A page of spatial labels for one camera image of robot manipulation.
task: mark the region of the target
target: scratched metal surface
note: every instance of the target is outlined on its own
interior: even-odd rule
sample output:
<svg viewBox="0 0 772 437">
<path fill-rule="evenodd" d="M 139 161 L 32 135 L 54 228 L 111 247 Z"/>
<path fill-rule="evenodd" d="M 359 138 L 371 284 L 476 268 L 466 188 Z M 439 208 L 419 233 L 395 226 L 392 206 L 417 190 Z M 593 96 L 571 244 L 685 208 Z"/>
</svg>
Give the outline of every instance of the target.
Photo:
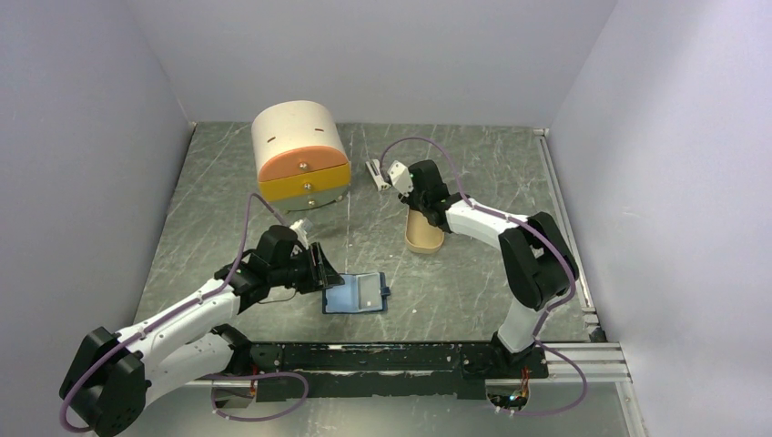
<svg viewBox="0 0 772 437">
<path fill-rule="evenodd" d="M 532 412 L 568 403 L 579 384 L 532 384 Z M 228 414 L 246 417 L 281 412 L 295 402 L 253 403 Z M 121 437 L 198 436 L 571 436 L 627 437 L 625 416 L 613 383 L 591 383 L 587 397 L 573 410 L 550 417 L 509 417 L 485 408 L 487 401 L 458 401 L 453 396 L 310 399 L 292 414 L 262 423 L 241 423 L 211 413 L 208 391 L 183 388 L 150 405 Z"/>
<path fill-rule="evenodd" d="M 518 214 L 554 214 L 553 193 L 531 129 L 425 125 L 341 124 L 352 163 L 349 195 L 305 213 L 310 236 L 321 242 L 340 272 L 383 271 L 391 285 L 389 310 L 378 314 L 324 315 L 321 295 L 255 305 L 233 323 L 252 340 L 383 341 L 489 340 L 512 299 L 500 254 L 479 241 L 450 235 L 433 255 L 409 252 L 407 209 L 395 191 L 379 193 L 364 166 L 393 140 L 433 137 L 462 172 L 467 192 L 483 204 Z M 419 142 L 394 148 L 387 162 L 406 165 L 433 158 L 454 190 L 439 152 Z M 201 123 L 190 145 L 167 222 L 137 310 L 143 320 L 183 299 L 232 262 L 245 199 L 257 187 L 248 123 Z M 275 219 L 259 206 L 249 222 L 249 244 Z M 284 290 L 270 299 L 288 297 Z M 544 327 L 544 340 L 587 340 L 581 304 L 574 299 Z"/>
</svg>

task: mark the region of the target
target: gray metal floor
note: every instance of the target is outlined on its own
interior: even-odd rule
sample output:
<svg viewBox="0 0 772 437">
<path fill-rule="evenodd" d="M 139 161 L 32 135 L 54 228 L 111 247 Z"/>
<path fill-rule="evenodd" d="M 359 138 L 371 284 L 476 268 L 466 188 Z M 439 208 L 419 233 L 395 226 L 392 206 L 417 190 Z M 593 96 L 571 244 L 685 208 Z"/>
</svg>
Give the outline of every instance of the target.
<svg viewBox="0 0 772 437">
<path fill-rule="evenodd" d="M 188 151 L 166 226 L 137 311 L 143 320 L 195 291 L 232 262 L 239 244 L 245 199 L 257 188 L 249 123 L 200 123 Z M 379 193 L 364 166 L 392 141 L 433 137 L 450 151 L 468 193 L 493 208 L 554 215 L 555 198 L 531 129 L 515 127 L 341 124 L 352 164 L 349 195 L 307 217 L 317 240 L 340 272 L 383 271 L 391 285 L 389 310 L 378 314 L 324 315 L 321 295 L 255 305 L 233 323 L 252 340 L 383 341 L 489 340 L 506 315 L 512 294 L 501 255 L 478 241 L 450 235 L 433 255 L 405 248 L 407 207 L 390 190 Z M 419 142 L 397 146 L 387 162 L 434 159 L 449 187 L 451 173 L 439 152 Z M 248 246 L 275 219 L 256 206 Z M 280 293 L 271 298 L 281 299 Z M 580 296 L 558 309 L 542 339 L 587 340 Z"/>
</svg>

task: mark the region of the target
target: white wall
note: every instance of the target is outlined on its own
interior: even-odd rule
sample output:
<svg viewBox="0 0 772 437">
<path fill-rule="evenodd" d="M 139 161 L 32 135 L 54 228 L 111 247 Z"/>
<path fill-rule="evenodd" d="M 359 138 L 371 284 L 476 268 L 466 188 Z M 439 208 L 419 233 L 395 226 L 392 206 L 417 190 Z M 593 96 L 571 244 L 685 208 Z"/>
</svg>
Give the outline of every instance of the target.
<svg viewBox="0 0 772 437">
<path fill-rule="evenodd" d="M 188 140 L 124 2 L 0 6 L 0 435 L 64 434 L 59 385 L 132 321 Z"/>
<path fill-rule="evenodd" d="M 548 126 L 615 0 L 129 0 L 190 119 Z"/>
<path fill-rule="evenodd" d="M 772 5 L 622 1 L 550 146 L 652 437 L 772 435 Z"/>
</svg>

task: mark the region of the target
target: white panel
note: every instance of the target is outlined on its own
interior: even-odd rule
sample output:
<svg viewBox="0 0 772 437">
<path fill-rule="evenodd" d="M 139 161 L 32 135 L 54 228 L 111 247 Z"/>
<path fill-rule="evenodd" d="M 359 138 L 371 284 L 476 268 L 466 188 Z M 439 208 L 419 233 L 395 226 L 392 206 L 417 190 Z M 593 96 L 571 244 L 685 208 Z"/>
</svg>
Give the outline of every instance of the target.
<svg viewBox="0 0 772 437">
<path fill-rule="evenodd" d="M 547 126 L 615 0 L 130 0 L 191 119 Z"/>
<path fill-rule="evenodd" d="M 652 436 L 772 435 L 770 11 L 620 2 L 552 125 Z"/>
</svg>

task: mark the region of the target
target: cable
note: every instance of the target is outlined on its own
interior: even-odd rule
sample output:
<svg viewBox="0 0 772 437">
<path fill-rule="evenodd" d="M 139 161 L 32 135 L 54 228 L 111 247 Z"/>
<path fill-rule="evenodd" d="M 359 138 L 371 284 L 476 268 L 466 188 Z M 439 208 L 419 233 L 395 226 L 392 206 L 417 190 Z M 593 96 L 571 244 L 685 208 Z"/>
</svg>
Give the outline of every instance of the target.
<svg viewBox="0 0 772 437">
<path fill-rule="evenodd" d="M 208 300 L 209 298 L 212 298 L 214 296 L 217 296 L 219 293 L 221 293 L 230 283 L 231 278 L 233 278 L 233 274 L 236 273 L 237 268 L 239 267 L 239 262 L 241 261 L 241 258 L 244 256 L 244 248 L 247 245 L 247 229 L 249 227 L 249 210 L 252 206 L 252 199 L 256 198 L 258 199 L 263 206 L 266 207 L 266 209 L 276 217 L 276 219 L 284 226 L 287 226 L 287 221 L 279 214 L 276 209 L 274 209 L 266 199 L 264 199 L 261 195 L 257 193 L 250 193 L 247 197 L 247 211 L 244 214 L 244 230 L 241 233 L 241 242 L 239 243 L 239 251 L 236 253 L 236 259 L 233 261 L 233 265 L 230 267 L 230 270 L 228 272 L 228 276 L 222 281 L 222 284 L 217 287 L 216 289 L 204 293 L 202 296 L 203 300 Z M 179 313 L 187 310 L 193 305 L 198 305 L 199 300 L 198 299 L 191 299 L 179 307 L 176 307 L 174 310 L 170 311 L 169 313 L 165 314 L 164 316 L 158 318 L 158 320 L 150 323 L 145 327 L 145 333 L 148 334 L 158 328 L 159 326 L 163 325 L 170 319 L 176 317 Z M 135 333 L 134 335 L 128 337 L 127 339 L 119 342 L 113 349 L 108 351 L 105 355 L 102 356 L 99 360 L 97 360 L 94 364 L 91 365 L 91 367 L 86 370 L 83 375 L 76 381 L 75 384 L 73 384 L 72 388 L 67 392 L 67 395 L 65 396 L 64 400 L 62 401 L 62 406 L 59 408 L 59 423 L 62 425 L 62 428 L 69 432 L 88 432 L 91 431 L 89 427 L 76 427 L 73 424 L 71 424 L 67 420 L 67 409 L 70 406 L 70 403 L 72 403 L 73 398 L 75 398 L 76 393 L 80 391 L 81 388 L 83 388 L 83 385 L 88 381 L 89 378 L 91 378 L 94 373 L 101 368 L 106 362 L 108 362 L 115 354 L 118 353 L 118 351 L 121 351 L 124 348 L 127 348 L 129 345 L 133 344 L 135 341 L 139 340 L 139 338 L 142 336 L 140 332 Z"/>
<path fill-rule="evenodd" d="M 545 346 L 542 342 L 540 342 L 537 339 L 537 336 L 539 335 L 539 331 L 542 330 L 542 326 L 546 322 L 547 317 L 549 317 L 550 312 L 552 310 L 554 310 L 555 308 L 557 308 L 557 307 L 565 304 L 566 302 L 570 301 L 576 295 L 576 279 L 574 278 L 574 274 L 571 272 L 571 268 L 568 266 L 568 263 L 565 261 L 563 256 L 561 256 L 560 251 L 554 246 L 554 244 L 551 243 L 550 240 L 547 239 L 547 237 L 542 235 L 541 232 L 539 232 L 538 230 L 534 229 L 531 225 L 529 225 L 528 223 L 525 223 L 522 220 L 519 220 L 518 218 L 512 217 L 512 216 L 510 216 L 508 214 L 504 214 L 502 212 L 499 212 L 499 211 L 487 208 L 487 207 L 485 207 L 483 205 L 478 205 L 478 204 L 472 202 L 472 200 L 466 195 L 466 192 L 463 190 L 463 186 L 462 186 L 462 183 L 461 183 L 461 175 L 459 175 L 459 172 L 456 169 L 456 166 L 453 163 L 453 160 L 451 159 L 450 154 L 448 154 L 448 151 L 445 149 L 445 147 L 443 147 L 442 145 L 440 145 L 439 143 L 437 143 L 433 139 L 425 138 L 425 137 L 405 137 L 405 138 L 401 138 L 401 139 L 398 139 L 398 140 L 394 141 L 393 143 L 389 144 L 385 149 L 383 149 L 383 152 L 381 153 L 381 168 L 380 168 L 380 171 L 381 171 L 381 174 L 384 176 L 384 179 L 387 179 L 386 180 L 387 182 L 391 183 L 391 178 L 389 178 L 389 173 L 388 172 L 383 171 L 384 170 L 384 163 L 386 162 L 386 160 L 385 160 L 386 152 L 388 152 L 392 147 L 400 144 L 402 141 L 408 141 L 408 140 L 411 140 L 411 139 L 417 139 L 417 140 L 420 140 L 420 141 L 425 141 L 425 142 L 435 146 L 438 150 L 440 150 L 442 155 L 445 156 L 445 159 L 448 161 L 448 164 L 451 166 L 451 172 L 453 174 L 453 178 L 455 178 L 455 180 L 456 180 L 456 186 L 458 187 L 459 195 L 461 195 L 461 198 L 463 199 L 463 201 L 466 202 L 466 204 L 469 205 L 470 208 L 476 209 L 476 210 L 481 211 L 483 213 L 486 213 L 488 215 L 494 216 L 494 217 L 496 217 L 498 219 L 503 219 L 503 220 L 506 220 L 506 221 L 508 221 L 510 223 L 514 223 L 515 225 L 517 225 L 517 226 L 527 230 L 534 237 L 536 237 L 544 245 L 545 248 L 547 248 L 550 252 L 552 252 L 552 254 L 557 259 L 558 263 L 560 263 L 560 267 L 563 268 L 563 272 L 565 273 L 565 276 L 568 278 L 568 289 L 569 289 L 568 294 L 564 298 L 558 300 L 557 302 L 554 302 L 554 303 L 552 303 L 550 305 L 547 305 L 547 307 L 544 309 L 544 312 L 539 317 L 539 320 L 536 321 L 536 325 L 533 328 L 532 335 L 533 335 L 533 341 L 537 345 L 541 346 L 545 351 L 550 351 L 551 353 L 557 355 L 562 360 L 564 360 L 565 362 L 570 364 L 574 369 L 576 369 L 576 371 L 579 373 L 579 377 L 582 378 L 582 394 L 579 395 L 579 398 L 577 398 L 576 401 L 573 401 L 573 402 L 569 403 L 568 405 L 566 405 L 564 407 L 561 407 L 561 408 L 558 408 L 558 409 L 555 409 L 555 410 L 549 410 L 549 411 L 546 411 L 546 412 L 514 412 L 514 414 L 515 415 L 520 415 L 520 416 L 532 416 L 532 417 L 533 416 L 548 416 L 548 415 L 558 414 L 558 413 L 561 413 L 561 412 L 566 412 L 568 410 L 571 410 L 573 407 L 575 407 L 576 405 L 581 403 L 584 400 L 584 398 L 587 396 L 587 391 L 589 390 L 589 386 L 587 384 L 587 378 L 584 376 L 584 373 L 582 372 L 581 369 L 579 369 L 579 366 L 575 362 L 573 362 L 571 359 L 569 359 L 568 357 L 566 357 L 562 353 L 560 353 L 560 352 L 558 352 L 558 351 L 556 351 L 556 350 L 554 350 L 552 348 L 549 348 L 549 347 Z"/>
<path fill-rule="evenodd" d="M 309 397 L 309 381 L 306 380 L 306 378 L 299 374 L 294 373 L 291 371 L 277 371 L 274 373 L 265 373 L 262 375 L 251 375 L 251 376 L 223 376 L 223 375 L 208 375 L 204 379 L 210 379 L 210 380 L 227 380 L 227 381 L 257 381 L 257 380 L 266 380 L 268 378 L 282 378 L 282 377 L 289 377 L 289 378 L 295 378 L 296 380 L 300 380 L 300 382 L 303 383 L 303 394 L 300 396 L 300 399 L 298 399 L 297 402 L 295 402 L 291 407 L 289 407 L 287 410 L 284 410 L 283 412 L 277 412 L 276 414 L 271 414 L 270 416 L 264 416 L 264 417 L 239 417 L 239 416 L 231 416 L 229 414 L 226 414 L 222 412 L 215 402 L 215 392 L 212 390 L 211 394 L 209 395 L 209 398 L 212 401 L 212 412 L 217 414 L 217 416 L 222 417 L 224 419 L 234 421 L 234 422 L 266 422 L 271 421 L 273 419 L 278 419 L 279 417 L 286 416 L 287 414 L 290 414 L 291 412 L 294 412 L 297 410 L 303 402 L 306 401 Z"/>
<path fill-rule="evenodd" d="M 293 298 L 295 298 L 295 296 L 297 296 L 297 295 L 298 295 L 298 291 L 297 291 L 297 290 L 295 290 L 295 292 L 294 292 L 294 293 L 292 293 L 292 296 L 289 296 L 289 297 L 288 297 L 288 298 L 286 298 L 286 299 L 276 299 L 276 300 L 269 300 L 269 301 L 267 301 L 267 302 L 258 302 L 258 304 L 260 304 L 260 305 L 268 305 L 269 303 L 279 303 L 279 302 L 286 302 L 286 301 L 288 301 L 288 300 L 292 300 L 292 299 L 293 299 Z"/>
</svg>

